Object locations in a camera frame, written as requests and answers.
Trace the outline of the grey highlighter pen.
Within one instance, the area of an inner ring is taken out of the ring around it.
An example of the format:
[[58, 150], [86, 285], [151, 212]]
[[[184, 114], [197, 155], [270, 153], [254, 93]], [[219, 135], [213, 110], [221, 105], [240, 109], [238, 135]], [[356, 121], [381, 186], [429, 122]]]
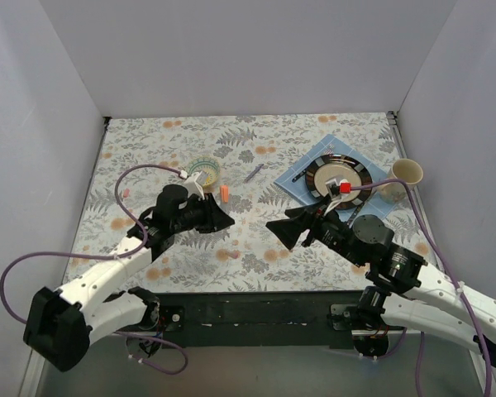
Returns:
[[221, 196], [221, 201], [223, 203], [228, 203], [229, 201], [229, 188], [227, 185], [221, 185], [220, 186], [220, 196]]

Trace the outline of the purple pen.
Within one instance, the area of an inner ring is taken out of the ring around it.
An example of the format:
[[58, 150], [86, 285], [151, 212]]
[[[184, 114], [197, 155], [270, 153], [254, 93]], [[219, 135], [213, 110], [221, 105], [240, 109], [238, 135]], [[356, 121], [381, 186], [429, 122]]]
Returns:
[[251, 181], [264, 167], [264, 164], [258, 164], [243, 180], [243, 183], [246, 184]]

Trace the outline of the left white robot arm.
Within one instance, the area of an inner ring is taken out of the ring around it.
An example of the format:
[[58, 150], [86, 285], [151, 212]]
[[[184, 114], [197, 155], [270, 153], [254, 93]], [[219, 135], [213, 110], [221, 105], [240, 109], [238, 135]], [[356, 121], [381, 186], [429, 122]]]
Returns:
[[128, 326], [143, 331], [160, 320], [160, 301], [141, 287], [117, 292], [152, 264], [181, 232], [220, 232], [235, 221], [211, 194], [190, 194], [177, 184], [163, 188], [106, 261], [55, 290], [40, 289], [31, 301], [23, 340], [59, 371], [76, 366], [92, 344]]

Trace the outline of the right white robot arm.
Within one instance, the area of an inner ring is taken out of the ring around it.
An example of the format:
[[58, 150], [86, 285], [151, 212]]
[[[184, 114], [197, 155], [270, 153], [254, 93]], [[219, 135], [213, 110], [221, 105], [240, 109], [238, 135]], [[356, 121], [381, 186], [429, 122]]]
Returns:
[[301, 234], [303, 246], [320, 242], [356, 266], [367, 266], [371, 285], [351, 314], [366, 328], [381, 324], [413, 328], [489, 354], [496, 368], [496, 299], [456, 283], [422, 256], [393, 242], [394, 233], [375, 215], [351, 225], [325, 205], [286, 211], [266, 227], [292, 249]]

